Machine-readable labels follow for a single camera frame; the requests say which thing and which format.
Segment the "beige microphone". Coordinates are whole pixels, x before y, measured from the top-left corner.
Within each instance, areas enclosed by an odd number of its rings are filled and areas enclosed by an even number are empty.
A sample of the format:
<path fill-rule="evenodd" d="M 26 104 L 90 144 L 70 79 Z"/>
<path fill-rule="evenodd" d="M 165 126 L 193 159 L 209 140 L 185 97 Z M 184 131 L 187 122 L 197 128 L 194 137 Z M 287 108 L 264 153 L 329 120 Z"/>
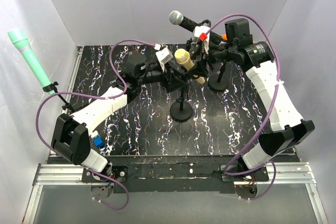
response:
<path fill-rule="evenodd" d="M 205 70 L 199 63 L 195 64 L 191 60 L 190 53 L 183 48 L 178 49 L 174 53 L 175 60 L 178 64 L 183 66 L 187 72 L 187 76 L 200 84 L 205 83 Z"/>

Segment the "black round-base stand front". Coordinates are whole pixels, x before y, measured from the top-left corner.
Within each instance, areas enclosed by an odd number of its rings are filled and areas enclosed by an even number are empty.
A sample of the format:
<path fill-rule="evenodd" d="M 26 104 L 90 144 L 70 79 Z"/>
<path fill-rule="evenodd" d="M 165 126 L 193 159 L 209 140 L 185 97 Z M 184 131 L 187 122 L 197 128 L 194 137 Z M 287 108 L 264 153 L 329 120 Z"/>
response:
<path fill-rule="evenodd" d="M 183 123 L 188 121 L 193 115 L 192 106 L 188 103 L 188 78 L 182 76 L 181 79 L 185 82 L 181 88 L 181 94 L 170 107 L 170 116 L 176 122 Z"/>

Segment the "orange microphone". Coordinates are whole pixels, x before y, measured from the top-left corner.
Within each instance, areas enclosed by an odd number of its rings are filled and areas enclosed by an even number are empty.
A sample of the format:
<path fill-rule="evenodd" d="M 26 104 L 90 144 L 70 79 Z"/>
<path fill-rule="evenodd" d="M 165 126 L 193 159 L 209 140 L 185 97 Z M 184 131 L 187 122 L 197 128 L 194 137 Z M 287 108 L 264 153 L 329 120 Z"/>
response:
<path fill-rule="evenodd" d="M 250 34 L 234 34 L 234 35 L 223 34 L 222 38 L 225 41 L 229 42 L 231 41 L 232 43 L 236 43 L 239 46 L 251 45 L 256 43 L 253 40 L 252 35 Z"/>

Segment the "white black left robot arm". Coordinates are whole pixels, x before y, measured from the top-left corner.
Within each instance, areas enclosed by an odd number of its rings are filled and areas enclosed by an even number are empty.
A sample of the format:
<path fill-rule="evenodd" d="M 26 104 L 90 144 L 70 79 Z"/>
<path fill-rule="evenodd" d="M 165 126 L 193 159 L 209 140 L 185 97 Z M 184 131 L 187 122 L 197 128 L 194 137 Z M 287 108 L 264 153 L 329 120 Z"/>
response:
<path fill-rule="evenodd" d="M 99 124 L 133 101 L 143 84 L 158 82 L 166 91 L 184 84 L 180 73 L 170 66 L 173 54 L 169 49 L 157 51 L 156 58 L 152 68 L 144 54 L 132 54 L 125 63 L 125 70 L 103 96 L 77 112 L 61 114 L 52 136 L 52 149 L 72 164 L 93 170 L 98 181 L 108 181 L 112 175 L 109 162 L 90 145 L 90 141 L 99 136 L 96 132 Z"/>

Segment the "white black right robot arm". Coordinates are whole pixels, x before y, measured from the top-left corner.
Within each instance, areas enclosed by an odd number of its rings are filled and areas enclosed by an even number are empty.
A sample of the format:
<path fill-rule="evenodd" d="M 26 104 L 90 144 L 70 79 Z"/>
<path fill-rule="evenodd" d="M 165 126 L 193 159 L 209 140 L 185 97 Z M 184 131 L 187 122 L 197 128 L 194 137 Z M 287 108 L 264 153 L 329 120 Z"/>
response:
<path fill-rule="evenodd" d="M 271 40 L 264 35 L 265 41 L 254 43 L 249 31 L 250 21 L 260 26 L 246 14 L 230 14 L 220 19 L 214 26 L 225 23 L 227 43 L 223 49 L 207 53 L 215 59 L 239 65 L 267 110 L 260 128 L 224 168 L 226 175 L 239 176 L 246 181 L 277 154 L 298 145 L 315 130 L 314 123 L 305 120 L 289 98 Z"/>

